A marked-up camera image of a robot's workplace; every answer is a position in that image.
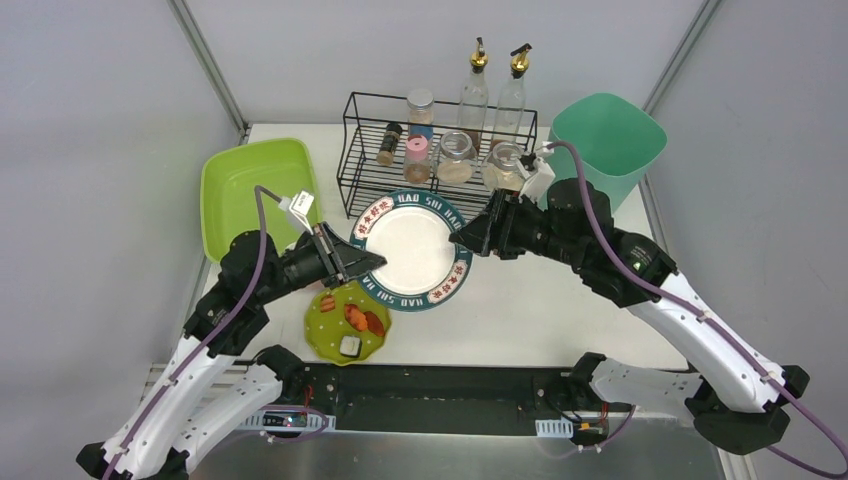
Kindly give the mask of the oil bottle with gold cap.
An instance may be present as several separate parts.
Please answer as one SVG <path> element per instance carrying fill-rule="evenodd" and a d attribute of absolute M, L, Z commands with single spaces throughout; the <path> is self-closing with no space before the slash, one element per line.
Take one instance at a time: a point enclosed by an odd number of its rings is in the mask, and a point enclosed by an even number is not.
<path fill-rule="evenodd" d="M 469 59 L 470 73 L 463 83 L 457 115 L 457 125 L 479 150 L 488 109 L 489 88 L 485 78 L 488 56 L 482 37 L 476 38 L 476 46 Z"/>

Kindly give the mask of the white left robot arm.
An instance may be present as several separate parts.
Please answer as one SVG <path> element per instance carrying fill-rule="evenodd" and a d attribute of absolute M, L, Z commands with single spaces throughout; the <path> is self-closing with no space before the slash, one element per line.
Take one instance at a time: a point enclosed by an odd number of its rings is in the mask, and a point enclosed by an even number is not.
<path fill-rule="evenodd" d="M 77 464 L 97 479 L 187 478 L 208 448 L 254 411 L 278 399 L 296 401 L 303 392 L 304 362 L 272 345 L 229 393 L 195 412 L 215 380 L 267 325 L 266 305 L 315 282 L 343 286 L 386 263 L 325 222 L 282 253 L 262 229 L 237 235 L 221 260 L 217 283 L 196 304 L 153 389 L 116 434 L 85 445 Z"/>

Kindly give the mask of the black lid spice jar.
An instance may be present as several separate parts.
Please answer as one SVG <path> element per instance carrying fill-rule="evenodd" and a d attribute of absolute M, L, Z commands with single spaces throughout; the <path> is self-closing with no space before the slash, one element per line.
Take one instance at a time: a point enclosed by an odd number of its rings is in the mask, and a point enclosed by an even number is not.
<path fill-rule="evenodd" d="M 401 124 L 397 122 L 390 122 L 387 124 L 376 155 L 376 162 L 379 165 L 390 166 L 393 164 L 395 152 L 400 143 L 403 132 L 404 129 Z"/>

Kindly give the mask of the glass jar with metal ring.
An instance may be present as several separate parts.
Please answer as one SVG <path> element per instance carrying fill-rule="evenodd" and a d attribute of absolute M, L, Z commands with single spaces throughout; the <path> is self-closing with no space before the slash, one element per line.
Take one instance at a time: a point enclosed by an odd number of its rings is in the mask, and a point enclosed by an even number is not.
<path fill-rule="evenodd" d="M 520 191 L 525 183 L 519 166 L 525 150 L 511 142 L 498 142 L 490 150 L 482 166 L 482 180 L 486 189 Z"/>

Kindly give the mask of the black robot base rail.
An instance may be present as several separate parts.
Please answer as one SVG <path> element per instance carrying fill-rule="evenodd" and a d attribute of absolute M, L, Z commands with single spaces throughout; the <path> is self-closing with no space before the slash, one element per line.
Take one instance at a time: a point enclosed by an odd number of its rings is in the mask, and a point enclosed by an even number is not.
<path fill-rule="evenodd" d="M 603 404 L 570 371 L 308 363 L 283 397 L 332 416 L 341 431 L 533 436 L 547 420 L 595 422 L 624 413 Z"/>

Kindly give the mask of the silver lid pellet jar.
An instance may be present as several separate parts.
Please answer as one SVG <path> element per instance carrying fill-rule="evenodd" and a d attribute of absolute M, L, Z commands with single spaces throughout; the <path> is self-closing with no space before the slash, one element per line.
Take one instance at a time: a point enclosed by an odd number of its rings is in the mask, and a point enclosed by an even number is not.
<path fill-rule="evenodd" d="M 410 91 L 406 97 L 408 107 L 408 132 L 420 135 L 430 141 L 433 137 L 434 96 L 430 90 L 418 88 Z"/>

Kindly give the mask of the white plate with blue rim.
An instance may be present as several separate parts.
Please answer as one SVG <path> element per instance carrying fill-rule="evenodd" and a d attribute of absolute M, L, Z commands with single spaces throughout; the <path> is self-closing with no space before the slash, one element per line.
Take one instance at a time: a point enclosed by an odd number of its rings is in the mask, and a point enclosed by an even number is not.
<path fill-rule="evenodd" d="M 366 274 L 360 285 L 391 310 L 417 313 L 444 304 L 471 270 L 474 254 L 450 241 L 465 225 L 451 202 L 429 191 L 396 190 L 379 197 L 356 218 L 350 242 L 384 257 L 386 264 Z"/>

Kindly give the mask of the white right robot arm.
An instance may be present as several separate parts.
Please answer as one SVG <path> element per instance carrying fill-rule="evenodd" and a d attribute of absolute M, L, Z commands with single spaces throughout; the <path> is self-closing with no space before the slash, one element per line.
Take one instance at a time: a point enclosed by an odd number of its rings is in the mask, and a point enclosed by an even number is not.
<path fill-rule="evenodd" d="M 804 393 L 807 372 L 770 361 L 709 315 L 667 253 L 614 225 L 605 194 L 566 179 L 553 185 L 541 209 L 497 190 L 450 240 L 483 257 L 532 253 L 569 266 L 593 293 L 651 326 L 691 367 L 687 373 L 647 369 L 587 352 L 569 380 L 591 398 L 673 416 L 736 455 L 782 440 L 790 423 L 786 405 Z"/>

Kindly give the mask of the oil bottle with black spout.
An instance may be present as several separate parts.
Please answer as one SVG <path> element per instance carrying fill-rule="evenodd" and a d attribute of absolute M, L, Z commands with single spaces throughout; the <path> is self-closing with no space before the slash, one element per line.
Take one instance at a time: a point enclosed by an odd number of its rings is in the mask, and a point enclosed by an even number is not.
<path fill-rule="evenodd" d="M 517 138 L 526 106 L 524 76 L 530 65 L 530 43 L 525 43 L 510 53 L 510 77 L 501 88 L 495 113 L 491 146 L 513 142 Z"/>

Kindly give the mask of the pink lid spice jar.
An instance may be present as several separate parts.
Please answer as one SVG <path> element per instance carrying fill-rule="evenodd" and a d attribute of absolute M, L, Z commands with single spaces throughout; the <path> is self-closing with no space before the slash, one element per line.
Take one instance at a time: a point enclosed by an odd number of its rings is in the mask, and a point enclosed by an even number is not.
<path fill-rule="evenodd" d="M 431 176 L 429 140 L 421 134 L 411 135 L 405 142 L 403 175 L 411 184 L 422 184 Z"/>

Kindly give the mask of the glass jar with beige powder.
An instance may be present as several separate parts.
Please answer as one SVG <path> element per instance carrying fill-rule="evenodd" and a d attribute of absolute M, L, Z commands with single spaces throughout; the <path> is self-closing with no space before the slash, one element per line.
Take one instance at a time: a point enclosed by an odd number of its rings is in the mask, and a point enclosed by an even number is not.
<path fill-rule="evenodd" d="M 445 132 L 437 141 L 435 155 L 435 175 L 440 183 L 460 185 L 472 178 L 477 151 L 464 131 Z"/>

